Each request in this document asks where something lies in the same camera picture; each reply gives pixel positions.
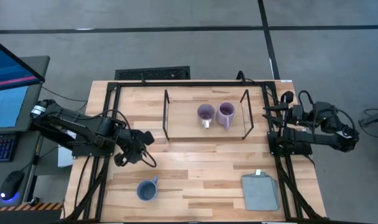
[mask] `computer screen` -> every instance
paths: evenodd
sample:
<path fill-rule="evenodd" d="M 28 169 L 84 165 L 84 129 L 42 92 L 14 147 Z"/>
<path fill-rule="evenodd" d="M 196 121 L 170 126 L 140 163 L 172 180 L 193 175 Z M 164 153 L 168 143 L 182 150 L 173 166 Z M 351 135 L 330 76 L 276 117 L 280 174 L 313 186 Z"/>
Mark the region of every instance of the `computer screen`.
<path fill-rule="evenodd" d="M 43 77 L 0 44 L 0 90 L 43 81 Z"/>

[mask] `lavender mug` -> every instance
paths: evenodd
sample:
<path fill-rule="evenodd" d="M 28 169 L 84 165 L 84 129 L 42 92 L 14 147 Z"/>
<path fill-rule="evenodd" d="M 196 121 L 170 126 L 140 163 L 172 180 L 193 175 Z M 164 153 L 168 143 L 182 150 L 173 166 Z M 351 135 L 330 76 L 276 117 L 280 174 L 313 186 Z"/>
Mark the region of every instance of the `lavender mug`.
<path fill-rule="evenodd" d="M 225 130 L 228 130 L 232 124 L 235 113 L 236 110 L 234 109 L 233 104 L 222 103 L 216 112 L 216 122 L 222 124 L 225 127 Z"/>
<path fill-rule="evenodd" d="M 208 129 L 215 116 L 215 109 L 209 104 L 200 105 L 199 108 L 197 108 L 197 116 L 202 125 L 204 125 L 204 128 Z"/>

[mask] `yellow black caution tape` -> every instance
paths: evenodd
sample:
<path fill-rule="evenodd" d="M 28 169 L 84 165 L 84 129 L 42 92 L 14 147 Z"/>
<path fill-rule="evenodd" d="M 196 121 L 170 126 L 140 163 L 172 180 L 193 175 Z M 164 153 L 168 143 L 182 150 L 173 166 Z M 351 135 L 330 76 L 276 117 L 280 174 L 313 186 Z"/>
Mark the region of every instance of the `yellow black caution tape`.
<path fill-rule="evenodd" d="M 28 203 L 22 204 L 20 206 L 11 207 L 0 207 L 0 212 L 10 212 L 10 211 L 39 211 L 39 210 L 59 210 L 62 209 L 63 203 L 38 203 L 31 207 Z"/>

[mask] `gray cloth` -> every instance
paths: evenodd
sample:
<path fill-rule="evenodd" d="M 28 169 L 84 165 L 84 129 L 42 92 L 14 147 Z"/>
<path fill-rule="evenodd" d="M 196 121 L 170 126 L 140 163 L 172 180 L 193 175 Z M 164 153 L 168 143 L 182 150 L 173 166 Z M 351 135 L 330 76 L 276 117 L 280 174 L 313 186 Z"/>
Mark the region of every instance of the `gray cloth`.
<path fill-rule="evenodd" d="M 265 172 L 241 177 L 246 210 L 278 210 L 276 180 Z"/>

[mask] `gray floor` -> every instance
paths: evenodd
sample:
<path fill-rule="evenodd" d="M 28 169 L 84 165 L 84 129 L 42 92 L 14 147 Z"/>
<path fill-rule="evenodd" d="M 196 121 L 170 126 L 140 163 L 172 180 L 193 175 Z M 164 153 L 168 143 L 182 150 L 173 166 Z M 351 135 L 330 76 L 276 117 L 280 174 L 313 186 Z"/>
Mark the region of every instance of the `gray floor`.
<path fill-rule="evenodd" d="M 264 0 L 270 26 L 378 24 L 378 0 Z M 1 0 L 0 29 L 81 29 L 163 26 L 260 26 L 257 1 L 233 0 Z M 378 108 L 378 30 L 271 32 L 281 79 L 294 81 L 315 101 L 328 101 L 355 122 Z M 88 97 L 93 80 L 115 69 L 189 65 L 196 79 L 233 78 L 243 70 L 271 79 L 262 31 L 114 34 L 3 34 L 0 42 L 19 56 L 49 55 L 46 87 L 72 98 Z M 47 92 L 68 108 L 79 108 Z M 365 135 L 354 151 L 315 146 L 316 172 L 327 214 L 334 220 L 378 223 L 378 139 Z M 44 146 L 44 151 L 52 143 Z M 61 201 L 68 169 L 55 171 L 55 156 L 40 162 L 36 193 Z"/>

